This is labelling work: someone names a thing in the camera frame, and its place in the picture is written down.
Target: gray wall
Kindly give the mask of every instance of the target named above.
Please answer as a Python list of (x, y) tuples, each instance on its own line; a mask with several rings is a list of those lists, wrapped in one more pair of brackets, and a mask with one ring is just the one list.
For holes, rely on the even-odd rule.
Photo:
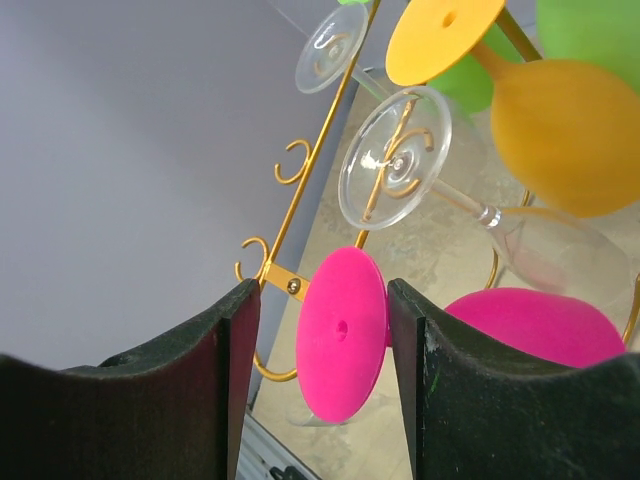
[[(264, 0), (5, 0), (0, 4), (0, 351), (96, 364), (252, 275), (333, 91), (297, 92), (306, 39)], [(328, 148), (280, 263), (295, 269)], [(259, 348), (285, 295), (267, 288)]]
[[(310, 35), (322, 19), (339, 6), (336, 0), (267, 1), (306, 35)], [(362, 67), (384, 68), (389, 38), (406, 5), (407, 0), (381, 0), (369, 38), (362, 49)], [(535, 23), (535, 0), (508, 0), (508, 7), (522, 27)]]

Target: wine glass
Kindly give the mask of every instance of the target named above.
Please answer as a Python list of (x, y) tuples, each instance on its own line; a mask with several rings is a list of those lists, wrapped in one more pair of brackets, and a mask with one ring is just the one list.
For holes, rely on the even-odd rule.
[[(513, 63), (498, 55), (482, 38), (504, 7), (504, 0), (413, 0), (389, 42), (389, 77), (425, 83), (471, 53), (494, 82), (496, 149), (539, 199), (581, 218), (640, 200), (640, 97), (591, 63)], [(441, 48), (425, 55), (433, 45)]]
[[(398, 122), (400, 110), (404, 114)], [(459, 172), (447, 169), (445, 160), (464, 157), (452, 155), (453, 149), (475, 156), (474, 143), (468, 141), (474, 138), (471, 125), (459, 119), (449, 102), (426, 86), (401, 90), (374, 110), (356, 133), (340, 172), (338, 198), (346, 220), (359, 229), (379, 230), (400, 221), (432, 193), (468, 213), (521, 280), (543, 292), (591, 303), (622, 332), (633, 298), (628, 256), (566, 213), (500, 209), (449, 182), (447, 174), (455, 179)], [(398, 136), (398, 131), (405, 133)]]
[[(369, 25), (369, 12), (361, 3), (342, 5), (325, 18), (311, 34), (296, 66), (296, 87), (302, 93), (316, 93), (343, 74), (358, 53)], [(351, 76), (377, 100), (389, 92), (371, 75), (355, 65)]]

